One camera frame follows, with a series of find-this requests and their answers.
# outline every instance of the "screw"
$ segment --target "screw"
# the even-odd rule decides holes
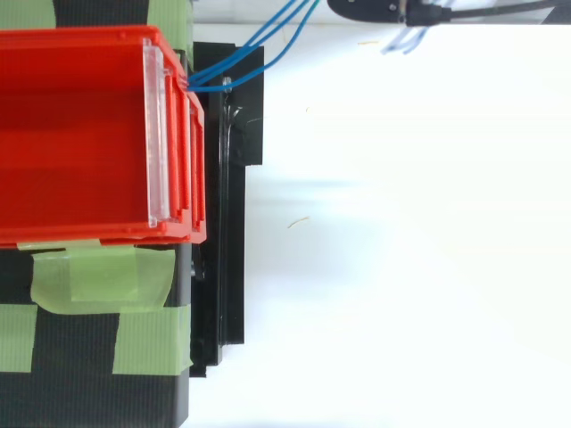
[[[223,86],[230,85],[231,83],[232,83],[232,78],[229,78],[228,76],[226,76],[225,78],[222,79],[222,85]],[[226,92],[228,94],[228,93],[232,92],[232,88],[229,87],[224,92]]]

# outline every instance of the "green masking tape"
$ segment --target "green masking tape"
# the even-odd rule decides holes
[[[36,305],[0,305],[0,372],[31,373]]]
[[[174,250],[133,246],[77,247],[33,257],[32,300],[59,315],[161,309],[175,269]]]
[[[101,242],[98,239],[91,239],[87,241],[61,241],[52,243],[19,243],[17,246],[20,251],[60,250],[75,247],[101,247]]]
[[[0,0],[0,29],[54,29],[52,0]]]
[[[173,49],[192,57],[193,6],[188,0],[150,0],[147,23],[161,29]]]
[[[114,375],[178,376],[190,360],[190,306],[121,314]]]

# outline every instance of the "black object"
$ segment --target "black object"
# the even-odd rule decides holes
[[[451,11],[450,17],[447,17],[449,18],[447,21],[540,11],[542,9],[550,9],[551,7],[565,6],[570,4],[571,1],[569,0],[539,0],[530,3],[507,4],[505,6],[486,7],[483,9],[458,10],[458,11]]]
[[[149,0],[53,0],[56,27],[146,25]]]
[[[571,23],[571,5],[558,6],[543,21],[544,24],[569,24]]]
[[[409,27],[425,27],[452,20],[530,12],[551,7],[555,9],[544,23],[571,22],[570,0],[540,0],[469,10],[452,10],[422,0],[408,0],[406,11],[401,9],[401,1],[403,0],[327,0],[333,12],[349,20],[378,23],[406,22]]]
[[[228,58],[235,45],[194,44],[204,70]],[[212,81],[236,80],[264,63],[263,48]],[[261,165],[263,75],[229,94],[202,94],[205,123],[206,243],[194,248],[191,367],[193,377],[222,360],[222,347],[244,343],[245,168]]]
[[[331,10],[353,21],[403,22],[399,0],[327,0]]]
[[[177,245],[165,307],[190,303],[191,245]],[[0,251],[0,304],[31,304],[33,259]],[[0,427],[178,428],[188,417],[188,370],[112,374],[119,315],[58,316],[38,309],[30,374],[0,373]]]

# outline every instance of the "black cable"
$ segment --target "black cable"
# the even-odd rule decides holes
[[[486,7],[484,9],[466,9],[464,11],[451,11],[447,18],[451,20],[461,20],[465,18],[483,18],[486,16],[509,15],[512,13],[522,13],[539,11],[550,7],[571,5],[571,0],[541,0],[531,3],[510,4],[506,6]]]

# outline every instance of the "stacked red bins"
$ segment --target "stacked red bins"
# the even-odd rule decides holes
[[[186,87],[155,28],[0,32],[0,246],[204,241]]]

